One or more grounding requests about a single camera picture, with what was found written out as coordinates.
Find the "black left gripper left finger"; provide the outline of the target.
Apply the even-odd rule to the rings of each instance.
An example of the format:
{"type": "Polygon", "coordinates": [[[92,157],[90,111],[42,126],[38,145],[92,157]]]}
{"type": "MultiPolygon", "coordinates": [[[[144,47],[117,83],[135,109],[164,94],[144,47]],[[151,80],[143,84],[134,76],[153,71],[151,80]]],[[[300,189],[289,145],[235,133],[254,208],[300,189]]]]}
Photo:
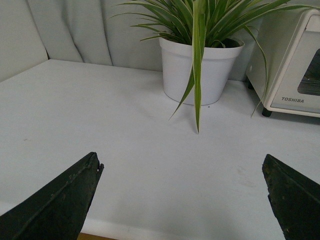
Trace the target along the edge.
{"type": "Polygon", "coordinates": [[[76,240],[104,165],[90,152],[0,217],[2,240],[76,240]]]}

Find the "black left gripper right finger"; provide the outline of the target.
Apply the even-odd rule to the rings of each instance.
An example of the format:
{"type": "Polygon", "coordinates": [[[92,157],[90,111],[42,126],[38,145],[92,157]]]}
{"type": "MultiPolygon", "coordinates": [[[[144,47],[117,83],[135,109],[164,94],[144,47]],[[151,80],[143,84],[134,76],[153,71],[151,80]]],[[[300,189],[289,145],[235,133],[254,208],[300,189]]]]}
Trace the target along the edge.
{"type": "Polygon", "coordinates": [[[268,200],[284,238],[320,238],[320,185],[267,154],[262,165],[268,200]]]}

